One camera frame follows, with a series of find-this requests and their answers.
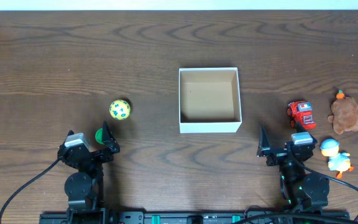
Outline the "red toy truck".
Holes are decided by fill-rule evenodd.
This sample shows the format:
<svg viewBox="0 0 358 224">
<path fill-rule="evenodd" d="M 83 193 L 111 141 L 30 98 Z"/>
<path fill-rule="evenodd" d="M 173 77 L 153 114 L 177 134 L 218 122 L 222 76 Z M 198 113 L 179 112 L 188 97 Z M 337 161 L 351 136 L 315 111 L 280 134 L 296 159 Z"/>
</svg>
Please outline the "red toy truck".
<svg viewBox="0 0 358 224">
<path fill-rule="evenodd" d="M 305 129 L 314 129 L 316 123 L 313 120 L 312 106 L 307 101 L 294 101 L 288 104 L 287 115 L 290 117 L 290 126 L 295 128 L 300 123 Z"/>
</svg>

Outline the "yellow ball with blue letters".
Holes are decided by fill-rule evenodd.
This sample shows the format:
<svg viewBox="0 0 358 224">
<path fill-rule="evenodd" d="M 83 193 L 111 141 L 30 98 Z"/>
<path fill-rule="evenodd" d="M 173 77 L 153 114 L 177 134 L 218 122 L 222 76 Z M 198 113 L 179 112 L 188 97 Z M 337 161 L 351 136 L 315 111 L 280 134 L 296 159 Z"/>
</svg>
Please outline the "yellow ball with blue letters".
<svg viewBox="0 0 358 224">
<path fill-rule="evenodd" d="M 125 100 L 115 100 L 109 106 L 110 115 L 116 120 L 127 119 L 131 114 L 131 106 Z"/>
</svg>

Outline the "blue duck toy figure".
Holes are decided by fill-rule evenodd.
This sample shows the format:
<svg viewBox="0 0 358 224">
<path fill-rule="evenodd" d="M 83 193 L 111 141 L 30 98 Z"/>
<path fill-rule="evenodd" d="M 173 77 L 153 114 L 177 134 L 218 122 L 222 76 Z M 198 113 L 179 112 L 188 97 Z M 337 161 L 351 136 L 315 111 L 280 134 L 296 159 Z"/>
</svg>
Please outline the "blue duck toy figure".
<svg viewBox="0 0 358 224">
<path fill-rule="evenodd" d="M 352 172 L 354 167 L 351 164 L 350 154 L 339 150 L 339 142 L 335 139 L 326 139 L 320 145 L 323 156 L 328 158 L 328 168 L 336 171 L 336 178 L 341 179 L 344 172 Z"/>
</svg>

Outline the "brown plush toy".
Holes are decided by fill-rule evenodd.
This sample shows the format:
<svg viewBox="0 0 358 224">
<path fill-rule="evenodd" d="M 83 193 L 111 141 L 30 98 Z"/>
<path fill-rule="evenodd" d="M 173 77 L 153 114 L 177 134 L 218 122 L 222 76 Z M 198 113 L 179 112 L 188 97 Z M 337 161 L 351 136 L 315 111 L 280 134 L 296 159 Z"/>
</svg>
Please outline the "brown plush toy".
<svg viewBox="0 0 358 224">
<path fill-rule="evenodd" d="M 354 98 L 339 90 L 336 100 L 331 104 L 331 112 L 328 121 L 333 125 L 336 134 L 358 131 L 358 103 Z"/>
</svg>

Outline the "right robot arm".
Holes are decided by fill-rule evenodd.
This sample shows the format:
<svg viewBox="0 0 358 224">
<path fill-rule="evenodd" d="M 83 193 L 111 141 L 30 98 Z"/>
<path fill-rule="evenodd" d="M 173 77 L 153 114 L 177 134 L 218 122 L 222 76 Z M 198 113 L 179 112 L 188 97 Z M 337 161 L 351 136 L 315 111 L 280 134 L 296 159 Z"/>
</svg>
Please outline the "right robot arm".
<svg viewBox="0 0 358 224">
<path fill-rule="evenodd" d="M 278 166 L 281 173 L 280 187 L 287 209 L 294 212 L 321 210 L 328 205 L 329 180 L 306 173 L 304 161 L 313 156 L 317 140 L 296 123 L 296 133 L 282 148 L 270 146 L 265 128 L 260 129 L 258 157 L 266 158 L 268 166 Z"/>
</svg>

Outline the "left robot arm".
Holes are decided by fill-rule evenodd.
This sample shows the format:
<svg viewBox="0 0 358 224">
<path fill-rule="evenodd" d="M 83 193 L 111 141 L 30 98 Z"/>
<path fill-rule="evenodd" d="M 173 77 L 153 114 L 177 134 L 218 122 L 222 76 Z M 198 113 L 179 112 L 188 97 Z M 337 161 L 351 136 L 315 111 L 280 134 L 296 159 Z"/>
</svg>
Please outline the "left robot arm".
<svg viewBox="0 0 358 224">
<path fill-rule="evenodd" d="M 70 131 L 57 153 L 59 161 L 77 170 L 67 178 L 64 187 L 68 210 L 73 213 L 95 211 L 103 203 L 103 164 L 113 161 L 120 152 L 107 122 L 98 136 L 105 148 L 91 152 L 85 135 Z"/>
</svg>

